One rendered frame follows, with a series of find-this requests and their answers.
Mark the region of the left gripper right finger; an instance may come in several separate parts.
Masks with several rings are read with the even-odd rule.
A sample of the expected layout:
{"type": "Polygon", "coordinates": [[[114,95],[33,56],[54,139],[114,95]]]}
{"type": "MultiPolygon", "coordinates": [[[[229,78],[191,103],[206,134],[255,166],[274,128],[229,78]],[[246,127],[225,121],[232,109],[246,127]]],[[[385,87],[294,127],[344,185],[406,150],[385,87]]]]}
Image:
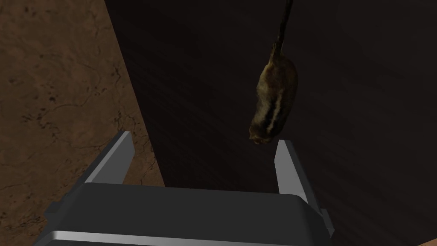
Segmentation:
{"type": "Polygon", "coordinates": [[[274,165],[279,193],[296,195],[302,198],[317,213],[322,214],[313,189],[291,141],[278,140],[274,165]]]}

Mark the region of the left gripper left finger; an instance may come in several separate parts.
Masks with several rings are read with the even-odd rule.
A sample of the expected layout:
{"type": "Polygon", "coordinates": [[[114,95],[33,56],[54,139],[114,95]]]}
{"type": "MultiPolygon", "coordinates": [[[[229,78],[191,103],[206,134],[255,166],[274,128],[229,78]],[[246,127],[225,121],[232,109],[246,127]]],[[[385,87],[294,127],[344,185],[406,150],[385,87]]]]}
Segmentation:
{"type": "Polygon", "coordinates": [[[122,184],[135,150],[129,131],[119,131],[84,173],[85,183],[122,184]]]}

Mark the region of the brown striped cat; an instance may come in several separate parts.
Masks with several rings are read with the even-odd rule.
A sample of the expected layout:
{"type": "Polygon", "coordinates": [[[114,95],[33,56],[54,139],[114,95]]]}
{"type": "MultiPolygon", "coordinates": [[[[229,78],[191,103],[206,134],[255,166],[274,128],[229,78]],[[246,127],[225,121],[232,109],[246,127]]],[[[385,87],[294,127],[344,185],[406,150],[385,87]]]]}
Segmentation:
{"type": "Polygon", "coordinates": [[[283,54],[286,27],[294,0],[286,0],[283,18],[269,60],[256,87],[256,111],[249,127],[255,144],[270,143],[282,130],[291,112],[298,86],[297,70],[283,54]]]}

